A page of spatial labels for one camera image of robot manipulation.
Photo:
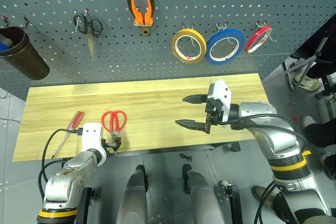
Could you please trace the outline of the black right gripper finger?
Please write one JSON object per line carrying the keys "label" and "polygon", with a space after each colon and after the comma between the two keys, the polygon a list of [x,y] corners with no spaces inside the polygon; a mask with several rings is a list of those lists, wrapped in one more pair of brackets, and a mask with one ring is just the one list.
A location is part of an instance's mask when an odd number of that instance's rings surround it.
{"label": "black right gripper finger", "polygon": [[182,101],[191,103],[191,104],[202,104],[207,102],[206,94],[193,94],[188,95],[182,99]]}
{"label": "black right gripper finger", "polygon": [[175,123],[186,129],[202,131],[205,132],[206,134],[209,134],[211,130],[211,125],[208,125],[203,122],[196,122],[195,120],[182,119],[182,120],[176,120]]}

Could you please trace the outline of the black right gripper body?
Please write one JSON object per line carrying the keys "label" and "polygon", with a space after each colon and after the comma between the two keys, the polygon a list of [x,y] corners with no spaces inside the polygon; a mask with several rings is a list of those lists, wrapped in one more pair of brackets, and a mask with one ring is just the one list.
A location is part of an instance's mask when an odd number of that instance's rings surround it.
{"label": "black right gripper body", "polygon": [[219,99],[213,100],[208,98],[207,95],[204,95],[204,101],[206,102],[205,112],[207,113],[205,120],[205,133],[209,134],[212,125],[218,125],[223,121],[223,104]]}

